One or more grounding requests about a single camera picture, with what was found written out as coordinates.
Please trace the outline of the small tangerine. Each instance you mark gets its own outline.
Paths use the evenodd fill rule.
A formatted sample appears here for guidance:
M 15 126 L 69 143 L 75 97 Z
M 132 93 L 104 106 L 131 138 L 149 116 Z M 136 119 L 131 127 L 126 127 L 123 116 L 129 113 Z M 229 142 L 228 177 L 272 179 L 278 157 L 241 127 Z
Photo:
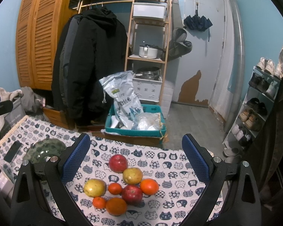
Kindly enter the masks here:
M 92 204 L 96 209 L 105 209 L 106 200 L 103 197 L 94 197 L 92 200 Z
M 123 188 L 119 183 L 111 183 L 108 185 L 108 191 L 112 194 L 112 195 L 119 195 L 121 194 Z

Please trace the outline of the large orange front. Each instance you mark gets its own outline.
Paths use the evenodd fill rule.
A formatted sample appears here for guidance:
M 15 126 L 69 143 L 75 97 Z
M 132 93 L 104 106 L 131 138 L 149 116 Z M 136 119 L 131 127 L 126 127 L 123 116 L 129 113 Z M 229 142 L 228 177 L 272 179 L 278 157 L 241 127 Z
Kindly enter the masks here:
M 127 210 L 127 203 L 119 197 L 114 197 L 106 202 L 106 210 L 113 216 L 120 216 Z

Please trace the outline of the red apple front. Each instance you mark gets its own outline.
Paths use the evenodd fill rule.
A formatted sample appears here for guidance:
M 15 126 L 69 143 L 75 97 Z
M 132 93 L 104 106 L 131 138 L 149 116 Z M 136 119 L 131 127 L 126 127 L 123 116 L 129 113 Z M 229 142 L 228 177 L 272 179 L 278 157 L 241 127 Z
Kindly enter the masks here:
M 142 190 L 136 185 L 127 185 L 121 193 L 122 199 L 129 205 L 137 205 L 142 201 Z

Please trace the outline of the red apple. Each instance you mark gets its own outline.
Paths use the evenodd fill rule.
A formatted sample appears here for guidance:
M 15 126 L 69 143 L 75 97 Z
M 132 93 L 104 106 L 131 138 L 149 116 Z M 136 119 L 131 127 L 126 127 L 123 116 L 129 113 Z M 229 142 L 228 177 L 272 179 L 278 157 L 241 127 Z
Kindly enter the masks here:
M 113 155 L 109 159 L 109 168 L 115 173 L 123 173 L 128 168 L 128 161 L 123 155 Z
M 142 201 L 142 190 L 136 185 L 127 185 L 121 193 L 122 199 L 129 205 L 137 205 Z

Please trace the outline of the red apple back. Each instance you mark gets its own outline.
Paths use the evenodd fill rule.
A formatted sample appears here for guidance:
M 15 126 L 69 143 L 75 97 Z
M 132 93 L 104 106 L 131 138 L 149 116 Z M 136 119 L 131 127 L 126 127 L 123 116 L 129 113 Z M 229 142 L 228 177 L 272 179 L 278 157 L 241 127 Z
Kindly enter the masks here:
M 128 161 L 123 155 L 113 155 L 109 159 L 109 168 L 115 173 L 123 173 L 128 168 Z

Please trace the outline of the grey storage bag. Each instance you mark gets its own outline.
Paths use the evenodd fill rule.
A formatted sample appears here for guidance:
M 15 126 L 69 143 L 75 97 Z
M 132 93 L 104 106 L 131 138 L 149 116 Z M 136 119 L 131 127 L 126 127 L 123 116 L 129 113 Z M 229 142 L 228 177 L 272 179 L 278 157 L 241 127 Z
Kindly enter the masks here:
M 24 116 L 25 111 L 22 107 L 21 99 L 16 98 L 13 102 L 13 110 L 4 117 L 4 126 L 0 131 L 0 138 L 3 138 Z

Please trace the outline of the grey clothing pile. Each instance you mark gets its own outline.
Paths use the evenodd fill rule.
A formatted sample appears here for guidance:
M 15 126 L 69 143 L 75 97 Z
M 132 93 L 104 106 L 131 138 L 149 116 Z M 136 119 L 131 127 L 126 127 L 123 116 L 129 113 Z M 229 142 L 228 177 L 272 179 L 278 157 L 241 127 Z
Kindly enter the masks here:
M 25 115 L 48 121 L 43 112 L 45 98 L 34 93 L 30 87 L 22 87 L 13 92 L 8 92 L 0 87 L 0 103 L 11 101 L 12 109 L 0 115 L 0 139 L 19 122 Z

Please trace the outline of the shoe rack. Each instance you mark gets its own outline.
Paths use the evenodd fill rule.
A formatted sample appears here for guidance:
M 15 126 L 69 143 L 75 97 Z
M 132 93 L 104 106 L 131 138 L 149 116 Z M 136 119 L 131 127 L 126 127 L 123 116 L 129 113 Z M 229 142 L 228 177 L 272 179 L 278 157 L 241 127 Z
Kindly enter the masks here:
M 260 58 L 253 67 L 242 105 L 223 141 L 225 162 L 239 162 L 250 148 L 271 112 L 280 81 L 280 72 L 275 63 Z

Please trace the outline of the wooden louvered wardrobe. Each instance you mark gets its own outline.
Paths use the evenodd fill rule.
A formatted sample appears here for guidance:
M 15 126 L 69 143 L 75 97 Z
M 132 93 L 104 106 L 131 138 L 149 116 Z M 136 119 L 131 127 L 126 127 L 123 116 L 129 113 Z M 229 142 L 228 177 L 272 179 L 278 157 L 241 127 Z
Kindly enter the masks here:
M 62 29 L 77 13 L 70 0 L 22 0 L 16 29 L 20 86 L 50 90 L 55 52 Z

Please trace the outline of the teal cardboard box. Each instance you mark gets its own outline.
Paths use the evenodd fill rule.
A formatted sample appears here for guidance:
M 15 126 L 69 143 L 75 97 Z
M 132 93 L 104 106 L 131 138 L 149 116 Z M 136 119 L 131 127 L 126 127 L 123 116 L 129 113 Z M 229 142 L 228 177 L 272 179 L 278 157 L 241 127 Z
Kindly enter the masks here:
M 165 119 L 159 105 L 142 104 L 143 113 L 137 115 L 137 121 L 131 122 L 131 128 L 127 129 L 116 118 L 114 106 L 111 106 L 105 122 L 105 131 L 116 135 L 136 137 L 158 137 L 166 134 Z

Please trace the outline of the white rice bag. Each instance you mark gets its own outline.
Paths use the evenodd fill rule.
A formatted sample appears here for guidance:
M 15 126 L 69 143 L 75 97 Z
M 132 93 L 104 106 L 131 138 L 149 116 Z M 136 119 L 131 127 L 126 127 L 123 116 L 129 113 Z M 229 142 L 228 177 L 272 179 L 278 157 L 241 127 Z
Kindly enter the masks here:
M 136 124 L 136 115 L 143 112 L 134 91 L 133 76 L 133 71 L 123 71 L 100 79 L 104 92 L 113 98 L 116 119 L 128 130 Z

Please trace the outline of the white patterned drawer box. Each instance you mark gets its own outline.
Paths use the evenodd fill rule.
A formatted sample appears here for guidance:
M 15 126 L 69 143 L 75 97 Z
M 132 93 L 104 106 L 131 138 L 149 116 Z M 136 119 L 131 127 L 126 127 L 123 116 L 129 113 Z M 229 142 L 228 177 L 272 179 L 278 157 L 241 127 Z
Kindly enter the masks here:
M 133 86 L 136 95 L 141 101 L 159 102 L 162 79 L 147 80 L 140 78 L 133 78 Z

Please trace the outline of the wooden shelf rack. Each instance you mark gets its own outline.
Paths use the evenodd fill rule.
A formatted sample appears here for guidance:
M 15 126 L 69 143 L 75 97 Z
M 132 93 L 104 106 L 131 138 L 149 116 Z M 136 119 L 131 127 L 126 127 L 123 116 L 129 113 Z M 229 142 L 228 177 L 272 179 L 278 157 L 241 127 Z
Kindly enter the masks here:
M 142 67 L 160 68 L 160 77 L 162 86 L 159 102 L 162 103 L 162 96 L 165 86 L 165 75 L 167 71 L 169 42 L 172 32 L 172 2 L 173 0 L 132 0 L 131 11 L 129 15 L 128 40 L 125 57 L 124 70 L 137 72 Z M 164 21 L 158 21 L 148 18 L 133 18 L 134 3 L 155 3 L 166 4 Z M 150 44 L 162 48 L 164 51 L 159 52 L 156 59 L 141 58 L 138 55 L 141 45 Z

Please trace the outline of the white pot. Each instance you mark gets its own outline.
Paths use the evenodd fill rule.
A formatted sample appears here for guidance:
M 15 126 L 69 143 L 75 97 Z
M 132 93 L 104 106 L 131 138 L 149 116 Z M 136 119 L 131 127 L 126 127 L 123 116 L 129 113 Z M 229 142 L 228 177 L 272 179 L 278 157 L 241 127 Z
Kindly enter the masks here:
M 164 50 L 156 45 L 145 44 L 139 47 L 138 55 L 141 58 L 146 59 L 156 59 L 159 55 L 159 52 L 163 52 Z

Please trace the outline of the white storage bin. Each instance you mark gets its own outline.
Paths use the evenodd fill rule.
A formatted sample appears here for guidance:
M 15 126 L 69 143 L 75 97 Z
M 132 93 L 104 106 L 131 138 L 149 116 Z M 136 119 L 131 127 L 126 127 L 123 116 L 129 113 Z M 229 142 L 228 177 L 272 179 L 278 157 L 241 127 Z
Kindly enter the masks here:
M 164 21 L 166 9 L 166 4 L 134 3 L 133 18 L 148 18 Z

